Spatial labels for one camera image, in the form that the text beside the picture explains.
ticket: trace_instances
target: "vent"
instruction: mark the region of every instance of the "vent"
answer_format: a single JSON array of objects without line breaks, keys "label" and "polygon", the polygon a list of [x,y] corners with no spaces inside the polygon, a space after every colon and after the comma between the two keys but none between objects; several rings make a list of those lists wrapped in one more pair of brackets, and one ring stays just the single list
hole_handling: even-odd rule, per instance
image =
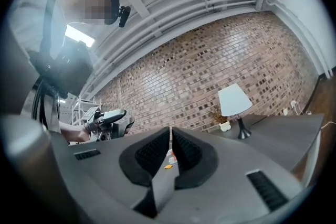
[{"label": "vent", "polygon": [[82,160],[82,159],[87,159],[87,158],[91,158],[94,157],[96,155],[99,155],[100,151],[97,149],[93,149],[93,150],[89,150],[89,151],[84,151],[84,152],[80,152],[80,153],[75,153],[75,157],[77,160]]},{"label": "vent", "polygon": [[262,171],[252,172],[246,176],[251,181],[252,185],[255,187],[270,211],[278,209],[288,201],[288,199]]}]

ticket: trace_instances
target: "person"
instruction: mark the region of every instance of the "person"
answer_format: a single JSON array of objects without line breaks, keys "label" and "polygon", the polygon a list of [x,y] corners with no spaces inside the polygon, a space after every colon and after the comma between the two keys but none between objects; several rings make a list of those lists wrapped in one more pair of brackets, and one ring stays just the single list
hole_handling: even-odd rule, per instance
[{"label": "person", "polygon": [[[48,5],[48,0],[13,0],[8,10],[9,27],[19,45],[26,51],[40,49]],[[52,7],[50,56],[55,59],[63,46],[68,24],[112,24],[116,20],[112,14],[119,10],[119,0],[56,0]],[[33,98],[32,90],[22,109],[23,115],[30,116]],[[72,126],[60,122],[59,128],[69,142],[89,140],[90,134],[83,125]]]}]

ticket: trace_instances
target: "small plant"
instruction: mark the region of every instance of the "small plant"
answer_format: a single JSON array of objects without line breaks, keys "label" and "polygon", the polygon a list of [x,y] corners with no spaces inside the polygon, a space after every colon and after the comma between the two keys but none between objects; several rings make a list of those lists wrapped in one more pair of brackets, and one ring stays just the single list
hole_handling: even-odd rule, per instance
[{"label": "small plant", "polygon": [[220,110],[220,106],[218,104],[214,105],[210,110],[209,114],[212,117],[214,122],[219,124],[227,122],[227,117],[222,116],[222,112]]}]

